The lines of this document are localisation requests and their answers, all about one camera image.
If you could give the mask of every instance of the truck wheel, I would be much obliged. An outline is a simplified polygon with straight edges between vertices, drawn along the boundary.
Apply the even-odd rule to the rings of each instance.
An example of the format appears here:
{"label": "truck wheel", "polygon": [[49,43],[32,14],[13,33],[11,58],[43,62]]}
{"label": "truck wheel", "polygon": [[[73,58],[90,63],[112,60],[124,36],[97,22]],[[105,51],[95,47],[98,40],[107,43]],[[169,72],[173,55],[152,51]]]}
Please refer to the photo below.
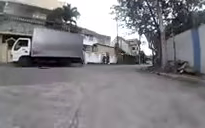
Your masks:
{"label": "truck wheel", "polygon": [[31,66],[31,58],[30,57],[21,57],[19,59],[18,65],[21,67],[29,67]]}

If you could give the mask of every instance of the curb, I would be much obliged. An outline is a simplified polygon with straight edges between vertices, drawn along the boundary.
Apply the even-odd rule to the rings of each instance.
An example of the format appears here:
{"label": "curb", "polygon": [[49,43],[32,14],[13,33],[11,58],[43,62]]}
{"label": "curb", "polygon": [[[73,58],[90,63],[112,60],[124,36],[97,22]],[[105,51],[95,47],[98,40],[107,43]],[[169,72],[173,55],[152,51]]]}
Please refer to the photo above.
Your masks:
{"label": "curb", "polygon": [[205,80],[200,79],[198,77],[186,76],[186,75],[177,75],[177,74],[169,74],[169,73],[160,73],[160,72],[157,72],[156,74],[158,74],[160,76],[173,78],[173,79],[180,79],[180,80],[186,80],[186,81],[205,84]]}

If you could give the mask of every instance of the street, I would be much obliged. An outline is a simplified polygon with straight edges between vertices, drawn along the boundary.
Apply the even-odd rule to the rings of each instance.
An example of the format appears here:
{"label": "street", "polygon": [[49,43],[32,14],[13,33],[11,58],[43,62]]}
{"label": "street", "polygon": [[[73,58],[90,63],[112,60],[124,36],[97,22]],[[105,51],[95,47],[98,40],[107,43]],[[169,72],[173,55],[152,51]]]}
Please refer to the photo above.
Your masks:
{"label": "street", "polygon": [[205,128],[205,87],[138,65],[0,66],[0,128]]}

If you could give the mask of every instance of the truck windshield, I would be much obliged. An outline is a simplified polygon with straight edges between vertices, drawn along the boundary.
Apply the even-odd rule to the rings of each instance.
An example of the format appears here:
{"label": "truck windshield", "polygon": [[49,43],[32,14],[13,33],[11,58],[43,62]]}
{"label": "truck windshield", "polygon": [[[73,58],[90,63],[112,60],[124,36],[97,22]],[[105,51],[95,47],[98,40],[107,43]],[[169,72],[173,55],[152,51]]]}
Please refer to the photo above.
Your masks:
{"label": "truck windshield", "polygon": [[21,47],[27,47],[28,46],[28,40],[19,40],[15,47],[14,50],[17,51],[19,50]]}

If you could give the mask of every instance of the truck cab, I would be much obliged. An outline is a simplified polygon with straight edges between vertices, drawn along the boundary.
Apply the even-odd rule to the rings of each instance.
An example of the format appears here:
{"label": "truck cab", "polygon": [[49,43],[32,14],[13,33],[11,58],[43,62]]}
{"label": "truck cab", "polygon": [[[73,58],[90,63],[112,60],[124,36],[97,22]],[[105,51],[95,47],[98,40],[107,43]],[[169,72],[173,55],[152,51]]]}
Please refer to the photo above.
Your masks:
{"label": "truck cab", "polygon": [[31,52],[31,39],[19,38],[11,50],[11,58],[14,63],[22,61],[22,58],[29,58]]}

